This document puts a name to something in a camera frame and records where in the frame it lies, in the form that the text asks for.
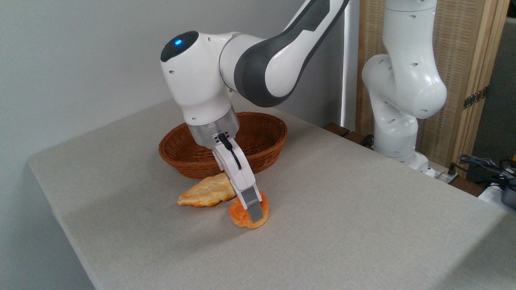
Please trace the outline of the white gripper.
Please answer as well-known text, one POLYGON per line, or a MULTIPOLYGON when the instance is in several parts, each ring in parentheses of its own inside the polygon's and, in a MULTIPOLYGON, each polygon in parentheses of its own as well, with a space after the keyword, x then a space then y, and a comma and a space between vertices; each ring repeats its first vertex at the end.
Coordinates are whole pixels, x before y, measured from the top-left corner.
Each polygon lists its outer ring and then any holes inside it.
POLYGON ((229 143, 232 145, 232 150, 228 150, 223 143, 219 143, 212 152, 221 170, 227 174, 251 222, 259 222, 264 218, 264 214, 260 207, 262 197, 256 187, 256 178, 240 146, 234 139, 229 139, 229 143))

